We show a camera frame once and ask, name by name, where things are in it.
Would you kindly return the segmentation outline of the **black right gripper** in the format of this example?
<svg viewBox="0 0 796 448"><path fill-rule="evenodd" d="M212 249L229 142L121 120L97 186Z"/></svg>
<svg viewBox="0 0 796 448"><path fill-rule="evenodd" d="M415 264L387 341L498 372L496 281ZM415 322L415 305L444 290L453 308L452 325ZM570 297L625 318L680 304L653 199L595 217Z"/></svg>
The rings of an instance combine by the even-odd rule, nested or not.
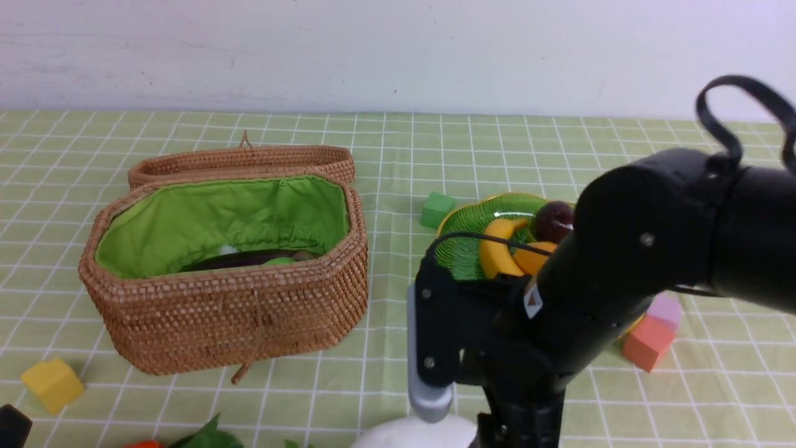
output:
<svg viewBox="0 0 796 448"><path fill-rule="evenodd" d="M489 411L477 418L472 447L557 447L565 389L574 375L573 332L562 326L501 334L458 324L464 351L457 381L480 386Z"/></svg>

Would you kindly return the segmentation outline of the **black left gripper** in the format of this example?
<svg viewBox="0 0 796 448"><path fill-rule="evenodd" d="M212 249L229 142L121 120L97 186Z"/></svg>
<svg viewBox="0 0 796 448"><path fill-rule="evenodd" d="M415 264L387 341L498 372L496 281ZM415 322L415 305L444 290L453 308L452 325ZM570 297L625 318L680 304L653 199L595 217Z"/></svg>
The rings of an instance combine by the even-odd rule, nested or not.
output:
<svg viewBox="0 0 796 448"><path fill-rule="evenodd" d="M32 420L15 406L6 404L0 410L1 448L23 448L32 429Z"/></svg>

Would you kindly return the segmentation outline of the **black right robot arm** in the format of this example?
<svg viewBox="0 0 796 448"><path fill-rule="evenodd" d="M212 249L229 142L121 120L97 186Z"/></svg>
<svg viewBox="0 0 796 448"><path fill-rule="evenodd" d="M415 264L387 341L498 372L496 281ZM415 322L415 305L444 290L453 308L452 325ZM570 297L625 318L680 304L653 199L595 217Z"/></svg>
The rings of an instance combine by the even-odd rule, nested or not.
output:
<svg viewBox="0 0 796 448"><path fill-rule="evenodd" d="M608 171L538 277L455 287L460 334L475 337L457 380L490 408L474 446L558 446L572 377L666 289L794 313L794 150L782 169L740 156L669 149Z"/></svg>

